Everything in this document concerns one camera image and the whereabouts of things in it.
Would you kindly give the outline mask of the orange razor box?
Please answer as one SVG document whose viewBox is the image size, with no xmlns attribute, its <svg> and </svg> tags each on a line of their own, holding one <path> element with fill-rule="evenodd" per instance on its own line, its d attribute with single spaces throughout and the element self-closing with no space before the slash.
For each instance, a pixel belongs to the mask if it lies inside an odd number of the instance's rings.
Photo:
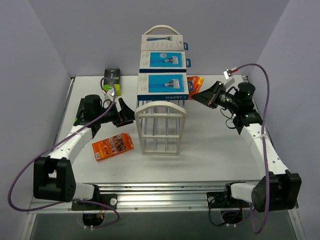
<svg viewBox="0 0 320 240">
<path fill-rule="evenodd" d="M 192 96 L 194 94 L 199 93 L 203 82 L 204 82 L 204 78 L 200 77 L 200 76 L 188 76 L 187 77 L 187 84 L 188 84 L 188 91 L 189 91 L 188 99 L 189 100 L 192 99 Z"/>
<path fill-rule="evenodd" d="M 134 149 L 128 133 L 121 133 L 92 144 L 95 160 L 100 162 Z"/>
</svg>

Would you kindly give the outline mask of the blue Harry's razor box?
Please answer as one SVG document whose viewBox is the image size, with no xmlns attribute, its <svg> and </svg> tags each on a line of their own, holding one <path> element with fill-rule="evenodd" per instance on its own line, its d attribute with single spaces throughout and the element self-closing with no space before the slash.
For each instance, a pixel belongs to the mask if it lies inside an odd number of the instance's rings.
<svg viewBox="0 0 320 240">
<path fill-rule="evenodd" d="M 192 66 L 184 51 L 141 51 L 139 73 L 186 73 Z"/>
<path fill-rule="evenodd" d="M 183 101 L 188 99 L 189 87 L 186 73 L 138 74 L 138 101 Z"/>
</svg>

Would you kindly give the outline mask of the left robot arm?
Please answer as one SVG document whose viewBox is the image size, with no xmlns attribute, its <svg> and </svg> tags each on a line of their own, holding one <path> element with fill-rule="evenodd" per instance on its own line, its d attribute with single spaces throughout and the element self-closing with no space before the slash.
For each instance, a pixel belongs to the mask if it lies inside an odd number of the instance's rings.
<svg viewBox="0 0 320 240">
<path fill-rule="evenodd" d="M 72 128 L 63 143 L 33 164 L 33 196 L 39 200 L 71 202 L 82 200 L 90 210 L 102 203 L 102 195 L 95 184 L 77 182 L 72 164 L 82 149 L 100 130 L 102 124 L 112 123 L 117 128 L 132 124 L 135 112 L 122 98 L 110 100 L 107 107 L 96 94 L 83 97 Z"/>
</svg>

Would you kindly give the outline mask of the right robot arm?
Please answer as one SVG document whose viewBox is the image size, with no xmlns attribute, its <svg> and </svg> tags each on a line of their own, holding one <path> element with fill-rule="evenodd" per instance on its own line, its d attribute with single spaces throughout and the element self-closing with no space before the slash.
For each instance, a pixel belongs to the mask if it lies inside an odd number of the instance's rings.
<svg viewBox="0 0 320 240">
<path fill-rule="evenodd" d="M 265 122 L 253 102 L 255 90 L 253 84 L 241 82 L 235 92 L 230 93 L 222 82 L 217 81 L 191 98 L 211 109 L 222 107 L 231 113 L 233 128 L 248 145 L 259 168 L 259 181 L 226 184 L 223 203 L 232 207 L 244 201 L 259 213 L 290 210 L 296 206 L 302 179 L 286 167 L 268 138 Z"/>
</svg>

